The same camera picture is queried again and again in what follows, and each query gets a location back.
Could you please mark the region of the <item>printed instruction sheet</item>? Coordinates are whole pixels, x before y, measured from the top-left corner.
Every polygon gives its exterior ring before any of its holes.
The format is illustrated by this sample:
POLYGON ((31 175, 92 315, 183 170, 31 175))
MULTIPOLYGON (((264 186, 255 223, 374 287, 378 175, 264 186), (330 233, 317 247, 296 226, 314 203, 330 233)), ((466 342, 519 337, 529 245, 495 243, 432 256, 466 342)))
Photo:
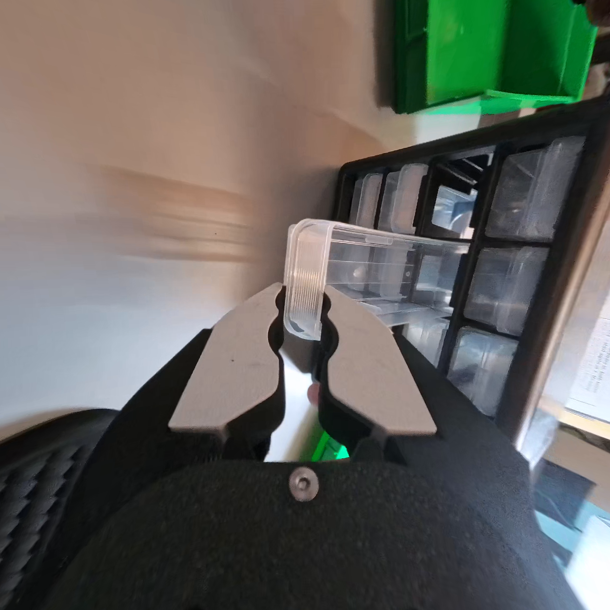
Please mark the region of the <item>printed instruction sheet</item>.
POLYGON ((593 328, 567 408, 609 423, 609 300, 593 328))

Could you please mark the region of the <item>set of clear cabinet drawers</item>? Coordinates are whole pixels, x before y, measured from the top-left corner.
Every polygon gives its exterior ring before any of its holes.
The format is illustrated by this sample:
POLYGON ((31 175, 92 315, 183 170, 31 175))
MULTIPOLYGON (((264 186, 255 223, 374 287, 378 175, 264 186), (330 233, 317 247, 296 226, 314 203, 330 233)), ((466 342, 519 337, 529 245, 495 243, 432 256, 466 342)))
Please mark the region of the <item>set of clear cabinet drawers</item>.
POLYGON ((458 253, 409 254, 399 294, 439 310, 403 335, 485 416, 495 418, 548 265, 584 135, 499 143, 353 179, 346 220, 448 240, 458 253))

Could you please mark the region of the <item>green plastic storage bin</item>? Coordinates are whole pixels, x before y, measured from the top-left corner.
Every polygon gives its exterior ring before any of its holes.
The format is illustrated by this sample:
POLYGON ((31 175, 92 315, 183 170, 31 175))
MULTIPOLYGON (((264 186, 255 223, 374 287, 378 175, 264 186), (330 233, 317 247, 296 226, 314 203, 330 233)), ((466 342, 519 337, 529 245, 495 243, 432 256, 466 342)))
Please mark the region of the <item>green plastic storage bin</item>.
POLYGON ((583 1, 395 1, 397 114, 481 115, 581 100, 598 35, 583 1))
POLYGON ((319 440, 315 443, 310 461, 337 461, 348 458, 347 448, 333 439, 326 431, 322 431, 319 440))

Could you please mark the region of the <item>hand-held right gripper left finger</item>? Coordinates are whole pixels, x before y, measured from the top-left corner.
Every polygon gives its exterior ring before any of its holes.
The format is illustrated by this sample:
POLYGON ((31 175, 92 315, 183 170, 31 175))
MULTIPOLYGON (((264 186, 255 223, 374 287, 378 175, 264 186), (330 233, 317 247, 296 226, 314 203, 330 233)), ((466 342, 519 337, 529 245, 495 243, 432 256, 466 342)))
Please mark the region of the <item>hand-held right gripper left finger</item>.
POLYGON ((271 440, 286 412, 279 354, 284 293, 280 282, 271 284, 214 325, 169 419, 170 431, 250 448, 271 440))

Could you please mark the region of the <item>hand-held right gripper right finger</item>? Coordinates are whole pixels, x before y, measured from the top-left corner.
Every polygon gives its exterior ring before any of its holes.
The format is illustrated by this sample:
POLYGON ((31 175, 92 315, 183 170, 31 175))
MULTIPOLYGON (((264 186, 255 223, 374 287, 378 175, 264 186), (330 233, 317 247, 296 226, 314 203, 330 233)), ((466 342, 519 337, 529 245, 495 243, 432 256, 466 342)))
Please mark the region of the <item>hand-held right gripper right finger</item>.
POLYGON ((326 287, 321 316, 318 419, 354 453, 372 439, 433 437, 437 425, 393 332, 361 304, 326 287))

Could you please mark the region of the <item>clear plastic drawer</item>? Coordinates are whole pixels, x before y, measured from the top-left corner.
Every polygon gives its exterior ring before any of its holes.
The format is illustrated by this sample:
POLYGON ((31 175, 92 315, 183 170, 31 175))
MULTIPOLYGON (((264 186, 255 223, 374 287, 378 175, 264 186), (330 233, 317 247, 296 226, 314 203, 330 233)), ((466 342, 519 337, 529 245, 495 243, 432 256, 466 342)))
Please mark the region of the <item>clear plastic drawer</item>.
POLYGON ((302 339, 319 340, 327 287, 388 327, 450 316, 459 265, 469 246, 337 221, 302 220, 288 229, 285 328, 302 339))

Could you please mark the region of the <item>black drawer cabinet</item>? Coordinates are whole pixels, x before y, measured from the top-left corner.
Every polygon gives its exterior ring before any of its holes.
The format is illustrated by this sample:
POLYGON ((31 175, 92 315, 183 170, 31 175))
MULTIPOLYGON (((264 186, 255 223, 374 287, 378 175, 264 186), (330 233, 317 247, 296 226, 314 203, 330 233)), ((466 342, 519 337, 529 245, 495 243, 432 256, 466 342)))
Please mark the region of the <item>black drawer cabinet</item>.
POLYGON ((417 236, 463 241, 457 231, 433 224, 433 208, 440 187, 477 193, 437 367, 449 373, 466 328, 517 340, 494 419, 521 450, 609 214, 609 94, 349 162, 339 170, 332 218, 347 220, 355 209, 357 179, 381 173, 377 227, 389 174, 419 162, 428 173, 416 188, 417 236), (475 288, 485 276, 483 259, 525 248, 546 258, 524 329, 503 331, 499 322, 471 312, 481 302, 475 288))

